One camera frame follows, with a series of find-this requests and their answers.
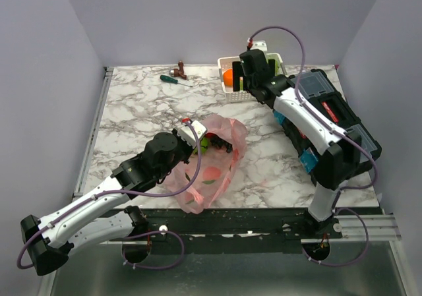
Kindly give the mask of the orange fake orange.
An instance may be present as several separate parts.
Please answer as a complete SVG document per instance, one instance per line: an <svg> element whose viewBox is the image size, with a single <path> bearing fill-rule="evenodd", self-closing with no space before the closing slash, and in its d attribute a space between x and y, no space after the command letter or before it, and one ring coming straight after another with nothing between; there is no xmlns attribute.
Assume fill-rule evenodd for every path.
<svg viewBox="0 0 422 296"><path fill-rule="evenodd" d="M233 86L233 69L228 69L223 73L223 81L225 86Z"/></svg>

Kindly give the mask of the pink plastic bag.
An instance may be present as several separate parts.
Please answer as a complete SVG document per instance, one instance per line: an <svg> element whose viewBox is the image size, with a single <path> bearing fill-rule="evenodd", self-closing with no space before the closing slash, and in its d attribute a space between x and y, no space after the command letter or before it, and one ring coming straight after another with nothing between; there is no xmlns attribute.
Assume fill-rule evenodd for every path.
<svg viewBox="0 0 422 296"><path fill-rule="evenodd" d="M248 131L240 121L211 114L202 120L202 124L207 128L206 137L209 140L215 135L219 136L232 144L233 151L228 154L210 143L208 151L201 154L200 171L194 183L175 196L183 211L194 214L209 208L227 191L247 147Z"/></svg>

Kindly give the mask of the green fruit with black trim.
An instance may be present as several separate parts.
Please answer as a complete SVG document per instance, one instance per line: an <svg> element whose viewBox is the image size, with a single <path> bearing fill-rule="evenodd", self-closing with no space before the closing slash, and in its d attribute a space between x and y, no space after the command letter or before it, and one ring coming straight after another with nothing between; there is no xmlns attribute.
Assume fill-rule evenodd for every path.
<svg viewBox="0 0 422 296"><path fill-rule="evenodd" d="M200 148L195 148L193 151L193 154L198 154L198 152L200 152L202 155L205 154L208 151L209 148L209 144L210 144L210 140L208 137L204 137L201 141L200 141Z"/></svg>

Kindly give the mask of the dark purple fake grapes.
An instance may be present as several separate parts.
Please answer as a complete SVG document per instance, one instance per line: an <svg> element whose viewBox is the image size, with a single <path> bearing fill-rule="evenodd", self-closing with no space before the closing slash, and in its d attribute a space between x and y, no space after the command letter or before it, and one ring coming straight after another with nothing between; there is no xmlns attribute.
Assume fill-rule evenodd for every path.
<svg viewBox="0 0 422 296"><path fill-rule="evenodd" d="M233 151L233 146L228 141L220 138L219 136L213 136L210 138L210 143L213 147L219 150L225 150L228 154Z"/></svg>

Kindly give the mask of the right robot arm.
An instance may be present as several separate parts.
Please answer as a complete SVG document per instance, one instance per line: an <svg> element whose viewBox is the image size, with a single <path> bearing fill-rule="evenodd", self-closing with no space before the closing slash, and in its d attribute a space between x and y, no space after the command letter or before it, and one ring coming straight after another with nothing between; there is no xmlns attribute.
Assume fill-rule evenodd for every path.
<svg viewBox="0 0 422 296"><path fill-rule="evenodd" d="M239 55L243 69L243 88L297 127L315 147L319 160L313 168L316 191L303 222L304 232L312 238L327 230L340 188L359 167L361 136L327 119L299 92L299 84L270 68L265 54L250 49Z"/></svg>

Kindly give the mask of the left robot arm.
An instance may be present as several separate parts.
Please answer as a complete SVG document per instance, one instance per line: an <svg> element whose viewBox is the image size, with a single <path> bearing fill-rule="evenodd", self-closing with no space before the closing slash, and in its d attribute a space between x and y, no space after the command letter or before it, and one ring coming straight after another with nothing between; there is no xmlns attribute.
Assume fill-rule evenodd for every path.
<svg viewBox="0 0 422 296"><path fill-rule="evenodd" d="M141 153L122 162L86 195L44 217L25 217L20 223L24 245L16 260L17 268L34 268L37 275L44 276L62 267L76 249L91 244L153 235L178 238L168 229L149 230L146 217L134 206L108 218L104 215L137 196L154 198L150 189L163 183L179 163L188 163L193 152L199 150L203 136L190 125L158 133Z"/></svg>

